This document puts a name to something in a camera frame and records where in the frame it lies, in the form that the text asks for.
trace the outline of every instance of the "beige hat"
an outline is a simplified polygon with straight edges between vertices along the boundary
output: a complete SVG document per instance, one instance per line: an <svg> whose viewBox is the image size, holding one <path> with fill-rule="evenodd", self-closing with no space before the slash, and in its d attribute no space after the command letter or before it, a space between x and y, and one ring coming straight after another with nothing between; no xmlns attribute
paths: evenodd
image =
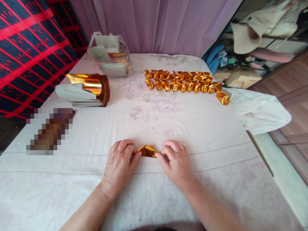
<svg viewBox="0 0 308 231"><path fill-rule="evenodd" d="M294 1L278 1L278 5L271 5L263 10L247 15L238 24L231 23L234 35L234 52L246 54L257 48L262 35L271 31L282 16L294 4Z"/></svg>

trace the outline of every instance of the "white tablecloth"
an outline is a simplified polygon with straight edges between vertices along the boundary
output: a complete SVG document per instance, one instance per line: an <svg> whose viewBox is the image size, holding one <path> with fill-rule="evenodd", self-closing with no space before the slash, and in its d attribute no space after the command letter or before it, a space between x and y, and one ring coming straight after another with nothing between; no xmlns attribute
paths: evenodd
<svg viewBox="0 0 308 231"><path fill-rule="evenodd" d="M144 69L209 71L193 56L131 54L134 71L111 79L106 108L76 108L73 124L54 156L26 155L53 108L71 107L56 93L42 113L0 157L0 230L57 230L100 182L109 148L132 139L135 147L164 140L184 143L195 176L250 230L302 230L231 106L215 94L149 90ZM70 73L102 73L86 53ZM62 83L69 83L65 78ZM103 230L169 226L199 230L185 197L156 158L142 157L102 224Z"/></svg>

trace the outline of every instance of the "plastic bag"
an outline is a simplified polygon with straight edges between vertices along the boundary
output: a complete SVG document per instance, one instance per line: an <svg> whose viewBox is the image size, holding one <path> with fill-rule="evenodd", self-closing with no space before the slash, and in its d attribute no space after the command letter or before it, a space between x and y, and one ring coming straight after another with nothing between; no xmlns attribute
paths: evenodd
<svg viewBox="0 0 308 231"><path fill-rule="evenodd" d="M224 88L224 92L230 93L230 105L252 135L276 130L291 122L290 113L275 96L238 88Z"/></svg>
<svg viewBox="0 0 308 231"><path fill-rule="evenodd" d="M100 31L94 32L88 53L108 77L127 77L129 70L133 68L129 50L121 35L102 35Z"/></svg>

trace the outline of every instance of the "blue cloth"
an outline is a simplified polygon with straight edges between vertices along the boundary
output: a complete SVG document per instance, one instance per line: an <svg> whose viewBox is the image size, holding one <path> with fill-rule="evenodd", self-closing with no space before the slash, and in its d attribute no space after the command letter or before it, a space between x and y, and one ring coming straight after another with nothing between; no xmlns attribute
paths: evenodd
<svg viewBox="0 0 308 231"><path fill-rule="evenodd" d="M210 54L205 53L202 59L206 62L212 75L215 75L217 68L220 66L225 66L227 64L228 58L227 53L223 50L225 46L222 44L216 45Z"/></svg>

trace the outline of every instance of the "left hand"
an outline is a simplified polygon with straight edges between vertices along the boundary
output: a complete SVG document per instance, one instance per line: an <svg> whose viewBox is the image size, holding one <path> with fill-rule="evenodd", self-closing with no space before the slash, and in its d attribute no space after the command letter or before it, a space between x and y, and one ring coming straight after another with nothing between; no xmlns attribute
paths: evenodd
<svg viewBox="0 0 308 231"><path fill-rule="evenodd" d="M110 148L109 156L102 181L103 193L111 198L117 198L123 188L132 178L142 152L136 153L133 141L117 141Z"/></svg>

